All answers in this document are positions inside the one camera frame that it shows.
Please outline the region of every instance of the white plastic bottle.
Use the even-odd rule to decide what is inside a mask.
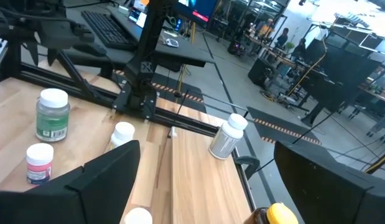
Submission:
[[[209,151],[217,159],[226,159],[234,150],[236,143],[243,137],[248,121],[239,114],[231,114],[212,140]]]
[[[109,150],[117,148],[131,141],[133,139],[134,132],[136,132],[136,129],[130,123],[119,122],[116,124],[115,130],[111,135],[111,144],[109,146]]]

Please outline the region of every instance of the black desk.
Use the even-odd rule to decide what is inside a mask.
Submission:
[[[124,26],[125,29],[131,34],[136,42],[139,41],[142,28],[133,24],[129,21],[129,19],[118,12],[118,10],[114,7],[108,7],[108,10],[111,11],[113,17]],[[68,9],[67,17],[69,19],[74,20],[75,22],[86,24],[84,18],[82,18],[80,12]],[[173,60],[175,62],[180,62],[188,65],[194,65],[198,67],[204,67],[205,64],[214,63],[214,60],[211,58],[208,52],[200,50],[197,47],[194,47],[189,41],[181,38],[181,37],[171,37],[168,34],[162,32],[165,38],[173,38],[179,42],[180,47],[168,47],[163,44],[157,44],[156,50],[153,53],[155,56],[166,57],[169,60]],[[102,45],[107,53],[106,55],[110,58],[116,69],[123,69],[125,63],[130,61],[134,52],[129,52],[126,50],[118,50],[118,49],[110,49],[105,47],[102,41],[96,36],[95,42],[97,44]],[[83,52],[79,52],[75,49],[65,50],[65,53],[70,57],[72,62],[76,65],[84,65],[89,67],[112,67],[112,64],[109,62],[107,57],[95,57],[93,55],[89,55]]]

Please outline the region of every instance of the jar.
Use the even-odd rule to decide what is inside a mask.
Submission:
[[[26,150],[26,179],[30,184],[43,184],[50,180],[54,148],[46,143],[31,145]]]
[[[111,135],[111,144],[109,145],[109,150],[115,149],[131,141],[135,131],[136,129],[130,123],[119,122],[116,124],[115,130]]]
[[[213,138],[209,151],[217,159],[226,159],[234,150],[236,143],[243,137],[243,130],[248,126],[248,121],[239,114],[231,114],[227,122]]]
[[[63,140],[67,136],[69,112],[65,91],[56,88],[41,91],[36,105],[36,136],[46,142]]]

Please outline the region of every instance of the concrete floor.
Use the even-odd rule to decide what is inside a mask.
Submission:
[[[67,0],[65,4],[71,6],[82,2],[94,1],[77,1],[76,3],[75,1]],[[79,10],[106,12],[104,4],[84,7]],[[219,72],[213,64],[207,64],[204,68],[188,66],[191,75],[185,76],[185,83],[196,86],[200,88],[203,93],[214,96],[219,100],[229,101],[227,92],[225,91],[226,87],[231,101],[234,104],[244,108],[250,106],[294,124],[304,126],[299,119],[299,116],[304,116],[302,111],[298,109],[287,110],[283,106],[272,103],[260,95],[260,88],[254,85],[248,78],[249,69],[254,62],[251,58],[240,59],[230,55],[226,51],[226,42],[219,43],[210,34],[205,34],[205,37],[207,44],[203,38],[203,34],[198,32],[194,44],[204,51],[210,50],[212,52]],[[39,48],[39,52],[45,53],[46,50]],[[22,58],[25,62],[32,62],[29,53],[25,50],[22,51]],[[83,69],[98,73],[97,68],[83,67]],[[178,73],[169,73],[167,69],[161,67],[157,69],[157,73],[166,76],[169,74],[170,78],[177,79],[179,77]],[[205,97],[205,103],[225,111],[233,112],[230,106],[210,98]],[[309,101],[305,105],[308,109],[312,109],[314,106],[315,103],[313,101]],[[334,157],[358,147],[357,150],[351,151],[347,156],[340,156],[337,161],[360,170],[366,163],[375,161],[377,156],[385,153],[385,144],[379,142],[375,142],[367,147],[363,146],[379,139],[381,135],[384,134],[384,130],[372,138],[366,137],[365,134],[374,124],[374,121],[363,114],[360,114],[354,120],[350,121],[347,117],[352,110],[352,108],[348,108],[342,114],[334,115],[314,129],[313,133],[322,142],[323,147],[330,149],[330,153]],[[207,107],[207,111],[209,114],[223,119],[228,117],[228,114],[209,107]],[[316,119],[316,122],[321,121],[326,116],[327,114],[323,111]],[[247,142],[242,140],[238,143],[239,153],[242,156],[257,156],[261,164],[265,164],[273,158],[274,146],[261,140],[253,123],[249,123],[246,128],[246,135],[252,145],[252,150],[249,150]],[[385,166],[375,172],[374,175],[385,179]],[[297,214],[300,223],[303,223],[274,162],[265,167],[260,174],[254,174],[249,180],[249,184],[257,207],[268,207],[273,202],[283,202]]]

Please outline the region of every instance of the white cap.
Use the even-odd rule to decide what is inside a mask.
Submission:
[[[152,215],[143,208],[132,209],[125,217],[124,224],[152,224]]]
[[[26,150],[26,162],[33,166],[43,166],[54,158],[54,148],[46,143],[37,143]]]
[[[128,140],[132,139],[136,129],[134,126],[127,122],[119,122],[115,126],[114,135],[119,140]]]
[[[231,114],[228,118],[231,127],[243,131],[248,126],[248,121],[239,114]]]
[[[68,104],[68,93],[56,88],[40,92],[40,103],[49,108],[61,108]]]

